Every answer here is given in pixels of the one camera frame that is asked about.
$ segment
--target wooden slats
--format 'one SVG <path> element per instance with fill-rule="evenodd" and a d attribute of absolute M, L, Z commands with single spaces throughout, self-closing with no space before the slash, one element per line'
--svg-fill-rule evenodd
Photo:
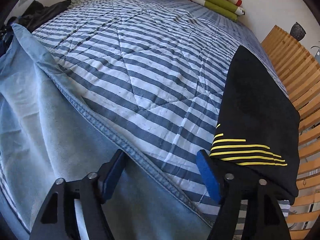
<path fill-rule="evenodd" d="M 299 110 L 300 119 L 307 117 L 320 108 L 320 94 Z"/>
<path fill-rule="evenodd" d="M 281 49 L 277 51 L 277 54 L 273 57 L 271 61 L 274 66 L 277 66 L 277 68 L 281 67 L 280 61 L 282 58 L 285 57 L 285 55 L 288 55 L 292 50 L 292 47 L 295 46 L 294 41 L 295 39 L 291 35 L 289 35 L 289 37 L 285 39 L 285 41 L 283 42 L 284 45 L 282 46 Z"/>
<path fill-rule="evenodd" d="M 308 195 L 304 197 L 297 197 L 292 207 L 304 206 L 317 202 L 320 202 L 320 193 L 315 193 L 313 195 Z"/>
<path fill-rule="evenodd" d="M 304 95 L 302 95 L 300 98 L 295 99 L 292 102 L 293 106 L 296 109 L 300 109 L 302 106 L 304 106 L 306 103 L 308 103 L 312 98 L 314 98 L 316 95 L 320 93 L 320 82 L 315 84 L 312 88 L 310 88 Z"/>
<path fill-rule="evenodd" d="M 307 158 L 313 154 L 316 154 L 320 151 L 320 139 L 317 139 L 315 142 L 303 147 L 299 150 L 300 159 Z"/>
<path fill-rule="evenodd" d="M 306 66 L 304 67 L 304 71 L 300 73 L 300 75 L 298 75 L 291 83 L 287 84 L 286 86 L 287 92 L 289 94 L 295 91 L 301 85 L 304 85 L 304 82 L 307 81 L 310 77 L 320 74 L 317 73 L 318 62 L 312 62 L 310 60 L 308 62 L 305 61 L 303 64 L 306 64 Z"/>
<path fill-rule="evenodd" d="M 289 215 L 286 219 L 286 222 L 288 224 L 299 223 L 299 222 L 309 222 L 309 221 L 316 220 L 319 215 L 320 215 L 320 210 L 309 212 L 309 213 Z"/>
<path fill-rule="evenodd" d="M 302 49 L 301 49 L 301 44 L 297 43 L 297 44 L 294 44 L 292 46 L 292 48 L 290 49 L 290 51 L 288 51 L 288 53 L 284 56 L 284 57 L 281 57 L 280 58 L 280 61 L 277 63 L 277 65 L 279 66 L 279 70 L 281 69 L 286 69 L 284 67 L 284 65 L 290 61 L 296 54 L 300 54 L 302 53 Z"/>
<path fill-rule="evenodd" d="M 308 129 L 309 127 L 320 122 L 320 110 L 316 111 L 306 119 L 302 120 L 299 124 L 299 132 Z"/>
<path fill-rule="evenodd" d="M 303 174 L 303 173 L 306 173 L 309 171 L 314 171 L 318 168 L 320 168 L 320 158 L 317 158 L 311 162 L 300 164 L 298 174 Z"/>
<path fill-rule="evenodd" d="M 295 91 L 289 94 L 289 99 L 291 102 L 297 100 L 301 97 L 304 93 L 306 93 L 313 85 L 315 85 L 320 80 L 320 72 L 317 71 L 311 77 L 304 80 L 303 85 L 298 87 Z"/>
<path fill-rule="evenodd" d="M 291 240 L 302 240 L 306 237 L 306 235 L 309 233 L 310 229 L 305 230 L 291 230 L 290 236 Z"/>
<path fill-rule="evenodd" d="M 320 125 L 299 136 L 299 146 L 320 136 Z"/>
<path fill-rule="evenodd" d="M 278 75 L 281 80 L 284 82 L 287 78 L 291 79 L 292 74 L 299 73 L 301 71 L 301 64 L 308 58 L 305 48 L 299 48 L 299 50 L 290 58 L 283 66 L 279 69 Z"/>
<path fill-rule="evenodd" d="M 305 177 L 297 180 L 298 190 L 320 185 L 320 174 Z"/>
<path fill-rule="evenodd" d="M 261 43 L 269 56 L 273 67 L 286 87 L 289 99 L 299 111 L 299 132 L 308 129 L 299 136 L 299 146 L 314 139 L 313 143 L 299 150 L 299 157 L 307 158 L 320 152 L 320 65 L 298 41 L 287 32 L 274 26 Z M 300 165 L 298 174 L 320 169 L 320 158 Z M 299 190 L 320 185 L 320 173 L 297 180 Z M 320 202 L 320 193 L 298 197 L 293 206 L 304 206 Z M 320 210 L 289 215 L 287 223 L 299 223 L 316 220 Z M 292 240 L 302 240 L 310 230 L 290 231 Z"/>
<path fill-rule="evenodd" d="M 297 68 L 294 69 L 294 71 L 292 71 L 291 73 L 289 73 L 289 75 L 287 76 L 287 78 L 285 80 L 283 80 L 283 85 L 285 87 L 288 87 L 288 89 L 290 88 L 290 84 L 294 83 L 295 80 L 297 80 L 297 78 L 300 77 L 300 75 L 302 75 L 313 63 L 312 62 L 312 55 L 309 55 L 309 57 L 303 56 L 301 57 L 301 59 L 299 58 L 299 62 L 298 62 L 298 66 Z"/>

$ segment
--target blue and white stripes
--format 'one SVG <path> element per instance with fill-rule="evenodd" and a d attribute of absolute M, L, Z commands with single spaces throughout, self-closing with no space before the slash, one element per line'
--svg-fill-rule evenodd
<path fill-rule="evenodd" d="M 252 32 L 188 0 L 73 0 L 33 34 L 86 104 L 214 221 L 219 207 L 195 157 L 210 150 L 239 45 L 261 60 L 286 93 Z M 282 208 L 288 212 L 289 206 Z"/>

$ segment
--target metal screw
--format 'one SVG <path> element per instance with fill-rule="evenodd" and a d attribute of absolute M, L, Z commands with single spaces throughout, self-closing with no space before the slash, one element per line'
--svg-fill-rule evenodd
<path fill-rule="evenodd" d="M 267 181 L 265 179 L 259 179 L 259 183 L 263 186 L 267 185 Z"/>
<path fill-rule="evenodd" d="M 235 176 L 231 173 L 227 173 L 226 175 L 224 175 L 224 177 L 228 180 L 233 180 L 235 178 Z"/>
<path fill-rule="evenodd" d="M 64 183 L 64 179 L 63 179 L 63 178 L 58 178 L 58 179 L 55 181 L 55 184 L 57 184 L 57 185 L 60 185 L 60 184 L 62 184 L 62 183 Z"/>
<path fill-rule="evenodd" d="M 89 179 L 94 179 L 94 178 L 96 178 L 97 176 L 98 176 L 98 174 L 97 174 L 96 172 L 91 172 L 91 173 L 88 174 L 88 178 L 89 178 Z"/>

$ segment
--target bed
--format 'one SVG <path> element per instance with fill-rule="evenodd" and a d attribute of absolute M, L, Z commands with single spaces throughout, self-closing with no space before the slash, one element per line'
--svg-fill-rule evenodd
<path fill-rule="evenodd" d="M 208 195 L 195 157 L 200 149 L 210 150 L 237 48 L 249 49 L 287 95 L 248 28 L 188 0 L 73 0 L 33 36 L 52 54 L 85 104 L 160 169 L 182 191 L 181 201 L 209 225 L 219 207 Z M 81 156 L 73 158 L 82 161 Z M 65 161 L 58 156 L 55 165 L 64 167 Z M 4 196 L 28 232 L 40 207 L 27 211 L 19 205 L 24 196 L 7 183 L 15 165 L 1 163 L 0 171 Z M 28 184 L 28 176 L 19 172 L 21 183 Z M 66 180 L 77 177 L 55 174 L 62 175 Z M 30 199 L 38 193 L 28 192 Z M 280 207 L 287 216 L 288 202 L 281 201 Z M 244 201 L 238 236 L 245 209 Z"/>

